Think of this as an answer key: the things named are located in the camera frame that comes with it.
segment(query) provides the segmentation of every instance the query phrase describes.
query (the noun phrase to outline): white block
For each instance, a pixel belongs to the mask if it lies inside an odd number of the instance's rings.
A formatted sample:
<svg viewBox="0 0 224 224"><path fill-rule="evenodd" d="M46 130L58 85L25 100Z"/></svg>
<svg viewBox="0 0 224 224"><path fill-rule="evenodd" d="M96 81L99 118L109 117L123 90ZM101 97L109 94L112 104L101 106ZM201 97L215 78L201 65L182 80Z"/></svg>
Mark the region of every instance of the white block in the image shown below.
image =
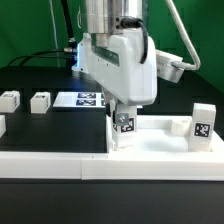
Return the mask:
<svg viewBox="0 0 224 224"><path fill-rule="evenodd" d="M124 110L119 112L129 114L129 125L117 126L113 123L113 111L115 111L115 102L110 101L111 110L111 126L112 126L112 138L115 144L115 150L124 150L133 146L136 131L137 131L137 107L136 106L124 106Z"/></svg>
<svg viewBox="0 0 224 224"><path fill-rule="evenodd" d="M0 138L6 131L6 126L5 126L5 116L1 115L0 116Z"/></svg>
<svg viewBox="0 0 224 224"><path fill-rule="evenodd" d="M20 94L17 91L6 91L0 96L0 112L13 113L20 105Z"/></svg>
<svg viewBox="0 0 224 224"><path fill-rule="evenodd" d="M30 100L32 114L45 114L51 105L51 94L48 92L37 92Z"/></svg>
<svg viewBox="0 0 224 224"><path fill-rule="evenodd" d="M189 118L175 118L172 120L171 133L176 136L188 136L191 120Z"/></svg>
<svg viewBox="0 0 224 224"><path fill-rule="evenodd" d="M189 151L210 152L215 124L216 107L210 104L194 104Z"/></svg>

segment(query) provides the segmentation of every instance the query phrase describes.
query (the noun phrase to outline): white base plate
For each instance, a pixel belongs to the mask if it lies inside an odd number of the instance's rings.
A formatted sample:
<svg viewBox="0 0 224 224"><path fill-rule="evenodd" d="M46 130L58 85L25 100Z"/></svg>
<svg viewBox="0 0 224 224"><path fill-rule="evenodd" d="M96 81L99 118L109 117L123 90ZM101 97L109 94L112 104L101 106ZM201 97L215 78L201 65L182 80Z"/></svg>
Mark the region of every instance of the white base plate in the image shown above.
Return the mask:
<svg viewBox="0 0 224 224"><path fill-rule="evenodd" d="M102 93L59 92L53 107L104 107Z"/></svg>
<svg viewBox="0 0 224 224"><path fill-rule="evenodd" d="M224 142L215 132L213 152L187 152L186 138L175 137L170 141L168 127L173 117L139 119L146 119L143 124L157 128L140 130L133 149L112 151L107 118L109 153L0 152L0 178L224 180Z"/></svg>

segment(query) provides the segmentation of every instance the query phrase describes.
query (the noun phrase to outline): cable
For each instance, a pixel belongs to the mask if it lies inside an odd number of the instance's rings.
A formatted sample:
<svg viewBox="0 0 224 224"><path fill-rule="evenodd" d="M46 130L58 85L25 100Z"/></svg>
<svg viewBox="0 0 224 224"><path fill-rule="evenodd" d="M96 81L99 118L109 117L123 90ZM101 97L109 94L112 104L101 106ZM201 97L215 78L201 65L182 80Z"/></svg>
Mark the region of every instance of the cable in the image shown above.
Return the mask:
<svg viewBox="0 0 224 224"><path fill-rule="evenodd" d="M23 66L27 61L29 61L33 55L43 55L43 54L51 54L51 53L62 53L64 52L63 49L55 49L55 50L48 50L48 51L39 51L37 53L34 53L30 56L28 56L27 58L25 58L24 60L22 60L19 64L19 66Z"/></svg>
<svg viewBox="0 0 224 224"><path fill-rule="evenodd" d="M144 51L143 51L143 56L142 59L140 61L141 64L144 64L147 56L148 56L148 46L149 46L149 42L148 42L148 31L145 27L145 25L143 24L142 21L138 21L139 26L142 28L142 32L143 32L143 43L144 43Z"/></svg>
<svg viewBox="0 0 224 224"><path fill-rule="evenodd" d="M14 58L13 60L11 60L9 63L8 63L8 67L12 65L13 62L19 60L19 59L22 59L22 58L27 58L29 57L30 59L32 58L47 58L47 59L68 59L67 57L52 57L52 56L40 56L40 55L24 55L24 56L20 56L20 57L17 57L17 58Z"/></svg>
<svg viewBox="0 0 224 224"><path fill-rule="evenodd" d="M166 0L166 3L167 3L167 6L168 6L171 14L172 14L174 22L179 30L182 40L183 40L184 44L186 45L188 52L190 53L190 55L194 61L194 65L184 63L184 62L178 62L178 61L174 61L172 63L172 65L174 67L182 68L184 70L198 70L201 66L201 61L200 61L198 54L197 54L193 44L191 43L191 40L190 40L188 34L186 32L186 29L185 29L184 24L179 16L176 6L174 5L172 0Z"/></svg>
<svg viewBox="0 0 224 224"><path fill-rule="evenodd" d="M73 33L72 22L71 22L69 9L68 9L67 0L61 0L61 5L63 8L64 17L65 17L65 23L66 23L66 28L67 28L68 38L69 38L69 47L74 48L74 47L76 47L75 46L75 37L74 37L74 33Z"/></svg>
<svg viewBox="0 0 224 224"><path fill-rule="evenodd" d="M53 30L54 30L55 47L58 49L57 28L55 24L55 16L54 16L54 8L53 8L52 0L49 0L49 3L50 3L51 18L52 18L52 24L53 24Z"/></svg>

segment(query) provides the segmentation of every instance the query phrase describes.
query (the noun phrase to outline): white block with marker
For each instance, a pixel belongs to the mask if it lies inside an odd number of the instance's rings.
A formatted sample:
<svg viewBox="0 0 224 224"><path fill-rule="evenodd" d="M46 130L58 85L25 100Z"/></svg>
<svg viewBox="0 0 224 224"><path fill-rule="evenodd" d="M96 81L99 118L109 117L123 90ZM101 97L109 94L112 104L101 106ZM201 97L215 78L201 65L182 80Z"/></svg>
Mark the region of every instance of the white block with marker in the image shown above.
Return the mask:
<svg viewBox="0 0 224 224"><path fill-rule="evenodd" d="M216 107L210 104L194 104L189 151L210 152L215 124Z"/></svg>
<svg viewBox="0 0 224 224"><path fill-rule="evenodd" d="M5 116L0 115L0 138L6 132Z"/></svg>
<svg viewBox="0 0 224 224"><path fill-rule="evenodd" d="M6 91L0 96L0 113L14 113L20 105L18 91Z"/></svg>
<svg viewBox="0 0 224 224"><path fill-rule="evenodd" d="M49 92L37 92L30 100L32 114L45 114L51 105Z"/></svg>

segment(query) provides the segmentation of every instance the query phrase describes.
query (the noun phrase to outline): black tabletop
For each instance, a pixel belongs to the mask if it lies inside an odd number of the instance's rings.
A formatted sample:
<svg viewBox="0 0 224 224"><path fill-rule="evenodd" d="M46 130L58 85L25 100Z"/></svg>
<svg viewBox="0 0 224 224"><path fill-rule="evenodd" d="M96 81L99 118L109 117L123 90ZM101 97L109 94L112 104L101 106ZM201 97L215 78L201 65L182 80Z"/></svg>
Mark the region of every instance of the black tabletop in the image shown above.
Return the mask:
<svg viewBox="0 0 224 224"><path fill-rule="evenodd" d="M191 115L195 102L215 104L215 130L224 136L223 94L203 78L185 72L178 84L159 79L158 87L156 102L145 106L140 114ZM84 151L105 150L104 109L50 108L44 116L30 114L29 100L37 91L50 91L54 100L59 91L98 92L101 88L95 82L74 79L64 68L11 67L0 69L0 93L6 90L20 91L22 103L13 115L6 115L8 131L0 141L4 149L10 150L13 140L18 141L17 151L83 150L85 146L78 139L87 131L83 127L91 126L85 136L90 144ZM18 136L21 129L22 139L6 140ZM224 183L0 179L0 199L2 224L222 224Z"/></svg>

